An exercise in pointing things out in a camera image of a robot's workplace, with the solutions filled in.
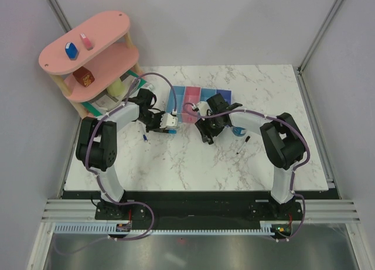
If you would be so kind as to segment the blue tape roll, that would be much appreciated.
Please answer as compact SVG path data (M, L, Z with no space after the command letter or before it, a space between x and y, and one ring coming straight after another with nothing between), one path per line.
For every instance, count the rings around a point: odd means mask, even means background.
M237 137L242 137L247 133L247 130L242 127L232 127L232 132Z

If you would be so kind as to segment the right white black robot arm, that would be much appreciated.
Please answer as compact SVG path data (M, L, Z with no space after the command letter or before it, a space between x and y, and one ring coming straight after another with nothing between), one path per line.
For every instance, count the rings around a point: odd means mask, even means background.
M292 115L284 112L271 117L229 104L221 94L192 106L197 113L196 128L204 143L214 143L225 127L243 128L261 136L268 160L274 167L268 212L274 219L284 218L295 204L294 180L297 168L306 164L310 151Z

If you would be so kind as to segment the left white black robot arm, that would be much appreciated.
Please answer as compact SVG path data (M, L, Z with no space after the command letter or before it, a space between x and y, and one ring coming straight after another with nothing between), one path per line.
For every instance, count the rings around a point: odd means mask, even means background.
M129 123L140 121L149 129L159 129L163 111L154 113L156 95L141 88L117 108L97 118L81 122L76 158L95 176L101 199L96 204L95 219L122 220L131 210L125 190L118 179L114 163L117 158L117 132Z

